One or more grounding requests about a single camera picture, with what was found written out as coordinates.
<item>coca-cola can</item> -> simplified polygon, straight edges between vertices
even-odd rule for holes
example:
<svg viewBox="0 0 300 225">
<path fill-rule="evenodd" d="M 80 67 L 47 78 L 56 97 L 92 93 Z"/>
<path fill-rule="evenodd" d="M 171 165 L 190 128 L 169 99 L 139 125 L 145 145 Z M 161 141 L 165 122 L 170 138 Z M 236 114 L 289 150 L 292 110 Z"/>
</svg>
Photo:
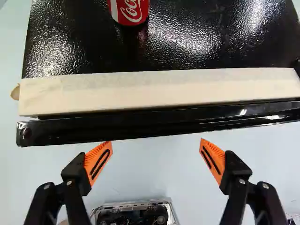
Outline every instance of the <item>coca-cola can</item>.
<svg viewBox="0 0 300 225">
<path fill-rule="evenodd" d="M 107 0 L 112 18 L 125 26 L 136 26 L 146 21 L 150 0 Z"/>
</svg>

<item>tabletop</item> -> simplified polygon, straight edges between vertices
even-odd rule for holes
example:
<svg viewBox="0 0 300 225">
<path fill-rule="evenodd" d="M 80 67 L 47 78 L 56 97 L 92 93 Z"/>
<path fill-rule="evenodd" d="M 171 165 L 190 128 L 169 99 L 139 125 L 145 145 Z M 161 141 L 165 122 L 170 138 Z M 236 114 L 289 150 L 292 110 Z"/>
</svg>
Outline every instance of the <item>tabletop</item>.
<svg viewBox="0 0 300 225">
<path fill-rule="evenodd" d="M 294 2 L 300 15 L 300 2 Z M 1 219 L 22 224 L 36 188 L 61 182 L 60 172 L 79 152 L 99 143 L 18 148 L 17 103 L 10 91 L 20 81 L 30 0 L 8 0 L 0 10 L 1 65 Z M 84 198 L 87 211 L 103 202 L 170 197 L 181 224 L 218 224 L 226 203 L 199 155 L 200 138 L 232 150 L 253 170 L 250 181 L 275 186 L 287 213 L 300 212 L 298 130 L 300 123 L 190 135 L 113 141 L 113 156 L 93 190 Z M 66 218 L 62 209 L 60 220 Z M 249 208 L 244 224 L 253 224 Z"/>
</svg>

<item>bolt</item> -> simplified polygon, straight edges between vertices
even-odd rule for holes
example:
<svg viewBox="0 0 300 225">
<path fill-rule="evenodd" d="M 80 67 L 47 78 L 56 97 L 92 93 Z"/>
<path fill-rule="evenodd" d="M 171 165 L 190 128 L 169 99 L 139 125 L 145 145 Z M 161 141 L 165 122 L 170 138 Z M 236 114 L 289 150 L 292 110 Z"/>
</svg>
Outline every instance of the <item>bolt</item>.
<svg viewBox="0 0 300 225">
<path fill-rule="evenodd" d="M 262 186 L 265 188 L 265 189 L 269 189 L 269 185 L 263 183 Z"/>
<path fill-rule="evenodd" d="M 46 184 L 46 185 L 44 186 L 44 190 L 48 189 L 49 187 L 50 187 L 50 184 Z"/>
<path fill-rule="evenodd" d="M 245 184 L 246 182 L 243 179 L 240 179 L 241 184 Z"/>
<path fill-rule="evenodd" d="M 22 129 L 22 136 L 23 139 L 27 139 L 30 138 L 32 135 L 32 130 L 28 127 L 25 127 L 24 129 Z"/>
</svg>

